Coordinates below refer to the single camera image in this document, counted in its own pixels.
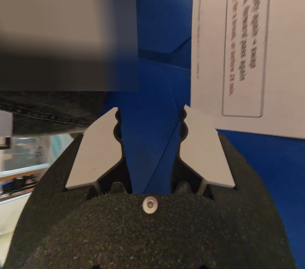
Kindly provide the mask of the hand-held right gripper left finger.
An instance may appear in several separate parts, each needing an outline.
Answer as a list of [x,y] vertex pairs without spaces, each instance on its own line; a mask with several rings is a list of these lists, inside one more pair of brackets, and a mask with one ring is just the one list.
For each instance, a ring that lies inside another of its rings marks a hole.
[[106,194],[113,183],[124,182],[127,167],[121,139],[120,110],[114,107],[83,134],[65,188],[93,186],[98,194]]

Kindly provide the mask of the person's dark denim jacket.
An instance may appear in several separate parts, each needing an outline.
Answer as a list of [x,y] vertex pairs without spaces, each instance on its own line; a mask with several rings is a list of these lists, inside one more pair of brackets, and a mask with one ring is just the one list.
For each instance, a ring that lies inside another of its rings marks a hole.
[[101,115],[106,91],[0,91],[1,111],[12,113],[13,137],[83,133]]

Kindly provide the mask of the white printed instruction sheet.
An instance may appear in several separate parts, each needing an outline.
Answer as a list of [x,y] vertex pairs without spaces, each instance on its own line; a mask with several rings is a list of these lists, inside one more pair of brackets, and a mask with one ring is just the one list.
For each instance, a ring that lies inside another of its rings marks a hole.
[[193,0],[190,106],[213,127],[304,139],[305,0]]

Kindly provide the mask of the blue folder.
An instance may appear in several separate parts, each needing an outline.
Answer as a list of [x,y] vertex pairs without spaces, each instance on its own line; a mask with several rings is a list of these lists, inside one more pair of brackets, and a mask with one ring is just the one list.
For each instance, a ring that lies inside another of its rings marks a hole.
[[[136,0],[139,90],[111,92],[122,115],[134,194],[170,193],[180,112],[190,103],[193,0]],[[283,219],[298,268],[304,254],[304,140],[220,130],[259,174]]]

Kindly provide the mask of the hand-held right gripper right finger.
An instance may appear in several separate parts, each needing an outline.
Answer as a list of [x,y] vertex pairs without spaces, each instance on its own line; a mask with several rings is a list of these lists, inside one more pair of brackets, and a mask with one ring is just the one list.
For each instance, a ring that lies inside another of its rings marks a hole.
[[176,188],[186,182],[196,194],[202,183],[235,187],[217,130],[188,105],[181,111],[180,137],[176,152]]

